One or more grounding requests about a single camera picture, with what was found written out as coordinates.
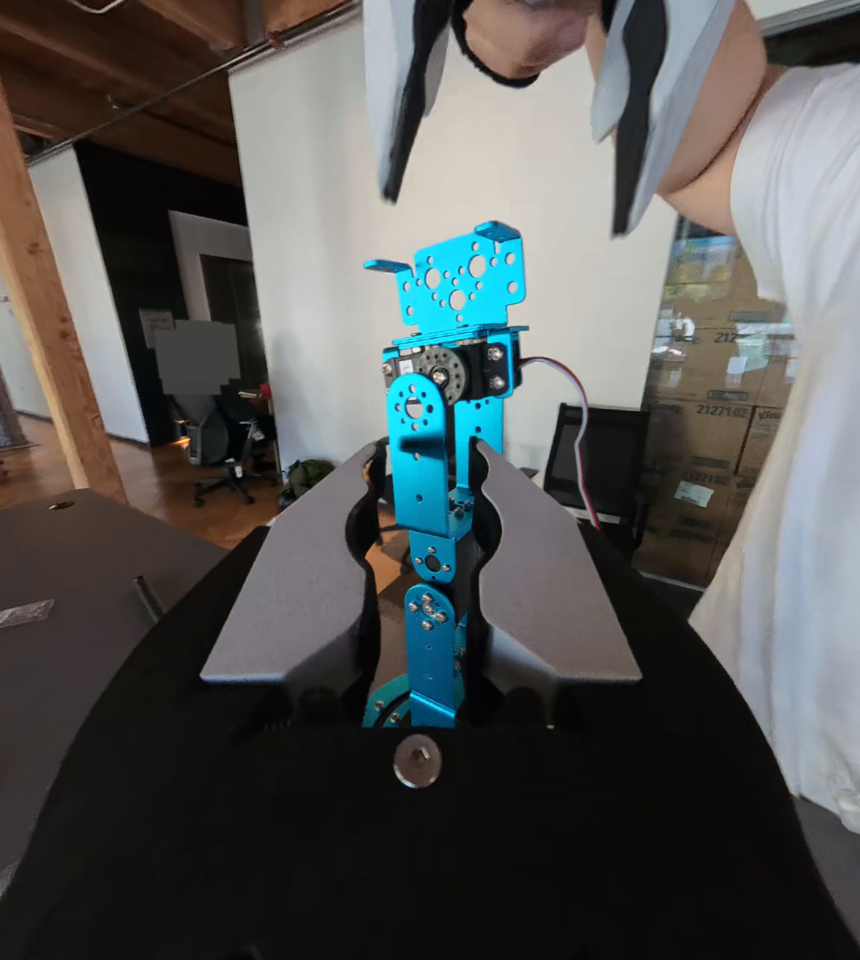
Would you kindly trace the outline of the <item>green bag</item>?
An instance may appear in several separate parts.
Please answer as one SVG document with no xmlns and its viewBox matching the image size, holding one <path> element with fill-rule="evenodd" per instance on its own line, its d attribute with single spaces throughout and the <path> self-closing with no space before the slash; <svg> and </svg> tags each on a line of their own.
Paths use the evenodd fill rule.
<svg viewBox="0 0 860 960">
<path fill-rule="evenodd" d="M 280 509 L 286 509 L 295 501 L 304 497 L 334 470 L 334 463 L 326 459 L 312 458 L 294 461 L 284 470 L 285 482 L 279 496 Z"/>
</svg>

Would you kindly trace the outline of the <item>person's right hand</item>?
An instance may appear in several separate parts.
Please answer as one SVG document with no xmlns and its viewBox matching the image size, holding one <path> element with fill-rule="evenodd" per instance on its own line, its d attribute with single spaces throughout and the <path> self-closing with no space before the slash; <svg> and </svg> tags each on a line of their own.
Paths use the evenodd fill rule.
<svg viewBox="0 0 860 960">
<path fill-rule="evenodd" d="M 528 80 L 584 50 L 599 75 L 606 33 L 603 2 L 473 1 L 462 14 L 468 50 L 506 80 Z"/>
</svg>

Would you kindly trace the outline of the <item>person's right forearm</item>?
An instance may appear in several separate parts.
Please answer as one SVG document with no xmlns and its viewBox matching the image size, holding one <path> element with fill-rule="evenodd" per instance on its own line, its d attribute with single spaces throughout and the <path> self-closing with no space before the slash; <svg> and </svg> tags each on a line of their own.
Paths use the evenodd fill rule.
<svg viewBox="0 0 860 960">
<path fill-rule="evenodd" d="M 691 222 L 736 235 L 732 181 L 744 133 L 785 71 L 768 59 L 758 21 L 737 1 L 657 194 Z"/>
</svg>

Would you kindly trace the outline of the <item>metal ceiling pipe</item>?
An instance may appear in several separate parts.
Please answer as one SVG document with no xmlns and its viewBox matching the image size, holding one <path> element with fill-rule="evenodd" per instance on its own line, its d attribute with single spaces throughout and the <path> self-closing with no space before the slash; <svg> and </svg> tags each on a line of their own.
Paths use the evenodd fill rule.
<svg viewBox="0 0 860 960">
<path fill-rule="evenodd" d="M 230 80 L 361 2 L 0 2 L 0 67 L 29 163 L 92 142 L 231 181 Z"/>
</svg>

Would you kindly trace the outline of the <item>blue toy robot arm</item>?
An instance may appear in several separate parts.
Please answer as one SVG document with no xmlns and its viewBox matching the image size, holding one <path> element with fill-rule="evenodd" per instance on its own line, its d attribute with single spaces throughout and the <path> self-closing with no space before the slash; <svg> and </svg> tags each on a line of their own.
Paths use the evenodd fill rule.
<svg viewBox="0 0 860 960">
<path fill-rule="evenodd" d="M 472 442 L 504 449 L 504 402 L 520 382 L 511 306 L 526 294 L 520 232 L 488 221 L 414 255 L 371 259 L 390 275 L 410 333 L 383 350 L 396 526 L 420 584 L 404 599 L 408 692 L 416 728 L 453 728 L 464 700 L 472 574 Z"/>
</svg>

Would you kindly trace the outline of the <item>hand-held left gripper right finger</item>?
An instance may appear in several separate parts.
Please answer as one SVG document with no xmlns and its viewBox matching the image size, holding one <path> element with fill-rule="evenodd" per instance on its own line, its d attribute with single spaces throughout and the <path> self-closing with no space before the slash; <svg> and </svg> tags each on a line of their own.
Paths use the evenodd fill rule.
<svg viewBox="0 0 860 960">
<path fill-rule="evenodd" d="M 493 685 L 632 685 L 642 674 L 576 518 L 472 439 L 468 652 Z"/>
</svg>

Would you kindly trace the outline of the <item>wooden post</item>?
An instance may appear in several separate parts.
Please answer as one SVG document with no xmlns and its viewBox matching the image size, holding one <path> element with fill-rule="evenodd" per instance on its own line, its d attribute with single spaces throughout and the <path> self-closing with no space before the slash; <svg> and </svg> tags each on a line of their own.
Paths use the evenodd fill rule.
<svg viewBox="0 0 860 960">
<path fill-rule="evenodd" d="M 0 264 L 74 486 L 126 504 L 1 78 Z"/>
</svg>

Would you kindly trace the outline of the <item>stack of cardboard boxes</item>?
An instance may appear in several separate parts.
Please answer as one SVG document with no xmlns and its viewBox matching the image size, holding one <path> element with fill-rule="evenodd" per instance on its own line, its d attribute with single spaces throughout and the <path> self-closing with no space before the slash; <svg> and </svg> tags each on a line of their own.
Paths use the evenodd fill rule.
<svg viewBox="0 0 860 960">
<path fill-rule="evenodd" d="M 706 587 L 732 541 L 797 378 L 785 307 L 756 297 L 663 310 L 644 391 L 652 494 L 643 572 Z"/>
</svg>

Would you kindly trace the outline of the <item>black cylindrical rod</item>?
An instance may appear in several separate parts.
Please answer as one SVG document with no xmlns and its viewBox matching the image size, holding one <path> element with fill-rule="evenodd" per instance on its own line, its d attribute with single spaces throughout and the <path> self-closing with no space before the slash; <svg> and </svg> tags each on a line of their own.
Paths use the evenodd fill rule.
<svg viewBox="0 0 860 960">
<path fill-rule="evenodd" d="M 146 611 L 149 621 L 152 624 L 158 624 L 167 613 L 167 607 L 162 602 L 160 595 L 143 575 L 138 575 L 133 578 L 132 584 L 141 605 Z"/>
</svg>

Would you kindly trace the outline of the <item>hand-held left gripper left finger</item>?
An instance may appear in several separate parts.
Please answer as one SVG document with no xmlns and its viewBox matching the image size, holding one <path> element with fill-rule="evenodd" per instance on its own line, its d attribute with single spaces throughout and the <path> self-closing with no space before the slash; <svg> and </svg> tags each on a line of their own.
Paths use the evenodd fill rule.
<svg viewBox="0 0 860 960">
<path fill-rule="evenodd" d="M 201 668 L 209 685 L 261 685 L 296 707 L 315 690 L 363 723 L 380 658 L 376 576 L 386 444 L 372 441 L 296 499 L 268 533 Z"/>
</svg>

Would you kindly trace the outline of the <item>white door frame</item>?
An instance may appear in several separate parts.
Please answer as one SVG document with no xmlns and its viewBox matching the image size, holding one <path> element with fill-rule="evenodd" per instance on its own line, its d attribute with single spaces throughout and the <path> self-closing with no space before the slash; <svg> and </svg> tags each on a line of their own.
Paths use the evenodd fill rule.
<svg viewBox="0 0 860 960">
<path fill-rule="evenodd" d="M 235 330 L 242 390 L 268 381 L 249 229 L 190 213 L 168 212 L 187 318 Z"/>
</svg>

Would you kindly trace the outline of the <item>person's white shirt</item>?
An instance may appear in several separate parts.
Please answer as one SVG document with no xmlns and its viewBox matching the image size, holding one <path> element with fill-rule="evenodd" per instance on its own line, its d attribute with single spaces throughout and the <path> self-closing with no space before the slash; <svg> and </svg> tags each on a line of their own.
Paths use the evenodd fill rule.
<svg viewBox="0 0 860 960">
<path fill-rule="evenodd" d="M 736 154 L 731 211 L 796 379 L 691 616 L 791 792 L 860 834 L 860 63 L 792 68 Z"/>
</svg>

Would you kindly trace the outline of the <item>grey office chair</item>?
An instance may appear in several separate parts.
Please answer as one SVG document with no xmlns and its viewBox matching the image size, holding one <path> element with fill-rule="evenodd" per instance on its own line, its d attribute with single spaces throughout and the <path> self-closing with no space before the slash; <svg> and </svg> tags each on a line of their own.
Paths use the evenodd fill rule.
<svg viewBox="0 0 860 960">
<path fill-rule="evenodd" d="M 214 476 L 193 482 L 192 502 L 206 506 L 207 498 L 229 490 L 250 507 L 256 503 L 250 487 L 280 479 L 278 429 L 268 407 L 224 386 L 217 393 L 167 395 L 173 420 L 187 439 L 191 466 L 215 469 Z"/>
</svg>

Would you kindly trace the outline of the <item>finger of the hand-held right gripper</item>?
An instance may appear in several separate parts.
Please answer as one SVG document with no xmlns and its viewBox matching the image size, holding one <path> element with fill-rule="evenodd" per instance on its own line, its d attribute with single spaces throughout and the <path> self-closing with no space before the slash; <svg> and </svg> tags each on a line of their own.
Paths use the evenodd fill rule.
<svg viewBox="0 0 860 960">
<path fill-rule="evenodd" d="M 379 191 L 396 204 L 443 78 L 450 1 L 364 1 L 364 87 Z"/>
<path fill-rule="evenodd" d="M 601 3 L 605 43 L 592 138 L 614 142 L 611 235 L 640 223 L 676 154 L 733 1 Z"/>
</svg>

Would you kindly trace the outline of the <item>black mesh chair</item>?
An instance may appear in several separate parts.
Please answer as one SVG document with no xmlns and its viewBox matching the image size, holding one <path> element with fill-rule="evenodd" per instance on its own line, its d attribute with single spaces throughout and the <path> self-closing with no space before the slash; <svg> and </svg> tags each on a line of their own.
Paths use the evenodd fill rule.
<svg viewBox="0 0 860 960">
<path fill-rule="evenodd" d="M 578 406 L 558 406 L 542 484 L 560 505 L 576 510 L 585 507 L 574 447 L 581 416 Z M 649 421 L 648 412 L 591 408 L 579 444 L 585 486 L 601 530 L 627 561 L 642 543 L 649 516 L 642 481 Z"/>
</svg>

